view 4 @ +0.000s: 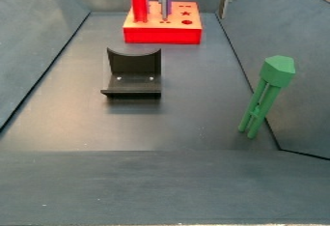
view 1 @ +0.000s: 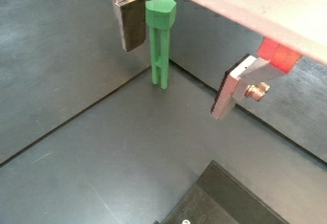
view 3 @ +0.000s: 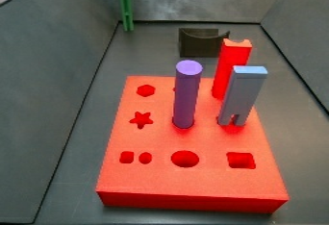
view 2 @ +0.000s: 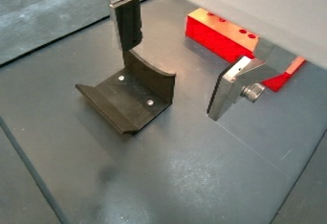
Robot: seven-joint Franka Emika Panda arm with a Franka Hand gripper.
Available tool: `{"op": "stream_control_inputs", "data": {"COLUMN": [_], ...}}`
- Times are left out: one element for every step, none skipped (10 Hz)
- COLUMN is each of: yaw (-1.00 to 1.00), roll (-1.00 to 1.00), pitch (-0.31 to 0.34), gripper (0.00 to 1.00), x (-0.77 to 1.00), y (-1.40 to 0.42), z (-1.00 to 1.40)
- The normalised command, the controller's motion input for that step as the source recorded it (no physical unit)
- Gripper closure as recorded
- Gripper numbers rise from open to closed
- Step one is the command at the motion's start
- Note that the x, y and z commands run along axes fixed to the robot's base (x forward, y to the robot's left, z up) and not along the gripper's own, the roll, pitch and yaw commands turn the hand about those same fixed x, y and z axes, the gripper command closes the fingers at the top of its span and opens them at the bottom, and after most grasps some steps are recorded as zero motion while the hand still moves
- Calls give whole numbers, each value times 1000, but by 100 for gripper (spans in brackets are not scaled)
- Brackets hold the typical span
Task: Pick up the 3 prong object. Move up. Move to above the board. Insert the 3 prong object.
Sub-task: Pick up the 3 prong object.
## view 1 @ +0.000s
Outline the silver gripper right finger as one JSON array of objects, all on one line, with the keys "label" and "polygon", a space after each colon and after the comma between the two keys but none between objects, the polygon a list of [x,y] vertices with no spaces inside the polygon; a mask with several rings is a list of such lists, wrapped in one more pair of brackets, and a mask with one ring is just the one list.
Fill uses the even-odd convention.
[{"label": "silver gripper right finger", "polygon": [[284,72],[266,60],[244,55],[224,72],[221,86],[210,109],[212,116],[220,120],[244,97],[260,101],[269,90],[265,81],[282,75]]}]

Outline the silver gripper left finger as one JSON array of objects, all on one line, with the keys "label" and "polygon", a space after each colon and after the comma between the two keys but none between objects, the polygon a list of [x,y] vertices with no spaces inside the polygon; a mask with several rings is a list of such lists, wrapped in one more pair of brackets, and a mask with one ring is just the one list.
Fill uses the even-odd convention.
[{"label": "silver gripper left finger", "polygon": [[118,22],[122,49],[129,52],[145,40],[145,0],[110,0]]}]

